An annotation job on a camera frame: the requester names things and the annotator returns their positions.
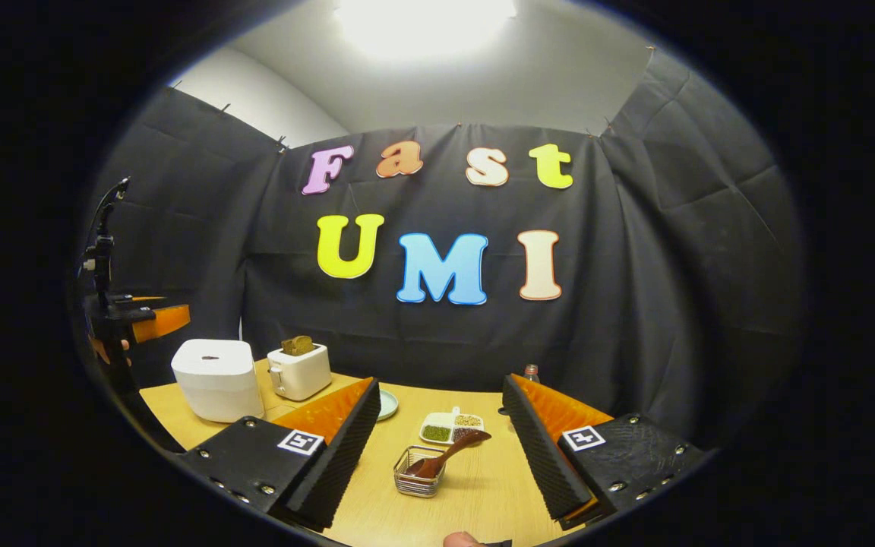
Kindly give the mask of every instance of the blue letter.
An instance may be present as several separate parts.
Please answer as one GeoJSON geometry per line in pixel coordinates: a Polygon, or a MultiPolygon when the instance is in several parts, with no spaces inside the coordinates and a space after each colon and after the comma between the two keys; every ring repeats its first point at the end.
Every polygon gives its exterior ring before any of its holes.
{"type": "Polygon", "coordinates": [[[404,233],[398,243],[406,252],[407,262],[403,289],[396,292],[396,300],[424,302],[421,277],[435,302],[444,296],[452,277],[454,288],[447,295],[452,304],[479,305],[488,300],[482,292],[482,251],[488,246],[485,236],[463,233],[454,240],[444,260],[427,233],[404,233]]]}

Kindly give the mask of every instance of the table surface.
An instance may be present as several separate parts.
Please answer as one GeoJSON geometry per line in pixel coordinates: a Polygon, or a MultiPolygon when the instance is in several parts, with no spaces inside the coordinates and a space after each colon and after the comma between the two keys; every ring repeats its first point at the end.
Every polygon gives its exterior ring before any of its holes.
{"type": "MultiPolygon", "coordinates": [[[[306,401],[291,401],[275,394],[267,370],[266,359],[256,362],[268,420],[358,380],[333,373],[333,382],[319,394],[306,401]]],[[[323,530],[324,536],[354,547],[438,547],[448,533],[468,530],[481,541],[511,539],[514,547],[523,547],[580,529],[581,525],[563,532],[549,518],[515,430],[507,416],[498,413],[499,392],[446,391],[383,381],[380,388],[396,396],[398,409],[376,423],[336,510],[333,527],[323,530]],[[393,465],[411,444],[447,447],[428,443],[418,433],[428,413],[451,412],[453,407],[481,416],[492,438],[448,460],[434,498],[400,494],[393,485],[393,465]]],[[[177,384],[141,389],[140,394],[185,450],[228,426],[195,416],[177,384]]]]}

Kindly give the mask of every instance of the white toaster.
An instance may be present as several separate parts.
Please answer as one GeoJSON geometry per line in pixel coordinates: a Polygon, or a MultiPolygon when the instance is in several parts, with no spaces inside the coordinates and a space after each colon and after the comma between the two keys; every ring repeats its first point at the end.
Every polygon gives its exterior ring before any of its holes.
{"type": "Polygon", "coordinates": [[[330,384],[333,377],[329,351],[319,343],[313,343],[313,347],[316,349],[302,356],[289,356],[281,349],[268,353],[268,374],[275,394],[302,401],[330,384]]]}

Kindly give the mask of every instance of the wooden spoon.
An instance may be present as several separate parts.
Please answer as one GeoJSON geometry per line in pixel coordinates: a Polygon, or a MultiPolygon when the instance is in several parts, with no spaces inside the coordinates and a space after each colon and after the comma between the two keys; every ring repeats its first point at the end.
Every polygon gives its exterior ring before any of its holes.
{"type": "Polygon", "coordinates": [[[433,479],[437,477],[438,471],[441,471],[441,467],[444,467],[444,461],[447,458],[454,456],[457,451],[463,449],[463,447],[471,446],[471,444],[486,441],[491,439],[487,432],[482,432],[482,430],[473,430],[473,432],[468,432],[463,435],[460,439],[454,442],[444,454],[441,454],[438,457],[429,457],[427,460],[416,461],[411,467],[407,468],[407,471],[404,471],[404,475],[410,475],[411,477],[418,477],[421,479],[433,479]]]}

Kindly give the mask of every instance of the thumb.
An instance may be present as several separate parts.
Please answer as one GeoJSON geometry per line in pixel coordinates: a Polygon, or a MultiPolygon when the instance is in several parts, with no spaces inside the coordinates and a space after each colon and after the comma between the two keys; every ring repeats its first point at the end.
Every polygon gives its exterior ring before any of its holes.
{"type": "Polygon", "coordinates": [[[479,543],[472,534],[467,532],[449,533],[444,538],[444,547],[485,547],[484,543],[479,543]]]}

